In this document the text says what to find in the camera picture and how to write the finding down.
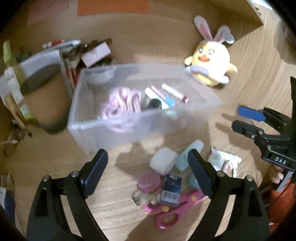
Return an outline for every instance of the pink hair tie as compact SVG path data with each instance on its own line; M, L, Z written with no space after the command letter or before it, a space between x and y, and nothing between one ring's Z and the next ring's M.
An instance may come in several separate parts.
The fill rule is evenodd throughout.
M141 112L141 92L127 87L118 87L111 91L109 102L102 109L102 119L110 120L108 127L120 133L132 132L137 118L117 119L131 113Z

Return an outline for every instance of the plush chick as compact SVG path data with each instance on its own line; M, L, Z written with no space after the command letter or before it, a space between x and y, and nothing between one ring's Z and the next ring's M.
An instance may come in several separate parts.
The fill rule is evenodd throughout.
M208 70L208 74L195 73L201 82L215 86L228 83L227 72L237 72L237 68L230 63L230 55L226 47L218 42L202 41L197 46L193 56L185 59L185 65L201 66Z

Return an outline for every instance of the marker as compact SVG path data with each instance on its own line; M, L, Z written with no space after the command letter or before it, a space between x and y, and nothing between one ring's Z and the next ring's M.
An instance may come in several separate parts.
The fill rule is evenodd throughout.
M171 99L170 97L169 97L169 95L164 95L163 93L161 93L155 86L151 86L151 89L157 94L157 95L159 95L159 97L163 100L163 101L165 101L167 104L168 104L168 106L171 108L171 107L174 107L174 106L176 106L176 103L175 103L175 101L173 100L173 99Z
M43 49L47 49L47 48L50 48L50 47L52 47L52 46L54 46L54 45L57 45L57 44L61 44L61 43L63 43L63 42L65 42L66 40L56 40L56 41L51 41L51 42L48 42L48 43L45 43L45 44L43 44L42 45L42 48Z
M57 50L57 49L62 49L62 48L76 48L81 44L81 40L79 39L74 39L74 40L67 40L64 41L60 44L56 44L50 48L44 49L42 51L40 51L39 53L45 53L47 51L53 51L53 50Z
M181 100L183 103L187 103L189 98L186 97L185 95L179 93L178 91L176 91L175 89L173 89L172 87L169 87L167 84L162 84L161 86L162 89L164 89L166 92L172 94L174 97L178 98L179 100Z

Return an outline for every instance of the scissors handle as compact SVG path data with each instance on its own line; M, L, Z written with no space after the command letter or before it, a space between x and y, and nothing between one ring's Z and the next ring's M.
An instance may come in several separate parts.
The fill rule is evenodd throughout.
M188 198L187 195L181 195L179 202L180 203L186 202L187 198ZM149 203L144 207L144 210L145 210L145 213L147 214L158 214L161 212L166 213L169 211L169 206L161 203L159 203L158 205L152 205L151 203Z
M193 194L189 195L187 197L187 202L176 208L173 211L169 211L167 213L161 213L160 215L158 215L155 219L155 224L156 226L158 226L161 229L168 229L171 227L174 227L183 217L183 215L187 212L188 209L190 209L192 206L194 206L195 204L197 204L200 200L203 199L203 197L205 197L203 195L203 193L201 192L201 190L194 192ZM163 224L163 220L168 217L169 215L177 215L176 220L172 221L170 224L166 225Z

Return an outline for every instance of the wooden floor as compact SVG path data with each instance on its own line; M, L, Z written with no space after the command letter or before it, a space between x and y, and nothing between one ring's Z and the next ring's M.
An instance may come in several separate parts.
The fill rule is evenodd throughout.
M147 216L133 204L130 195L136 187L136 177L148 167L151 157L160 147L167 146L180 153L191 142L201 139L205 143L204 158L208 157L211 145L234 153L243 160L238 168L238 177L252 175L259 185L268 164L260 159L259 149L252 140L231 130L231 122L238 118L236 108L239 104L251 108L268 106L291 116L289 78L296 76L295 53L283 36L279 18L272 11L259 7L264 19L264 26L260 27L256 22L203 1L194 7L192 1L186 3L178 4L180 11L176 11L173 3L167 8L163 6L170 16L106 14L78 18L77 1L73 0L69 2L68 11L30 26L25 23L28 4L24 4L0 34L0 42L10 38L13 47L25 46L32 51L54 39L81 38L89 41L112 37L112 53L119 63L157 61L183 64L201 40L192 22L195 15L208 19L213 34L222 24L230 27L236 41L228 49L231 63L237 66L238 73L231 76L224 89L214 89L223 100L223 106L208 123L109 151L109 164L87 203L110 241L186 240L205 212L209 200L188 212L178 226L160 230L155 227L153 216ZM10 171L15 181L17 214L24 231L41 178L44 175L64 177L72 170L79 170L90 159L67 130L55 136L37 128L32 132L33 137L22 141L15 155L3 163L4 170ZM63 203L70 227L78 234L64 197ZM230 198L218 233L225 229L232 205L233 198Z

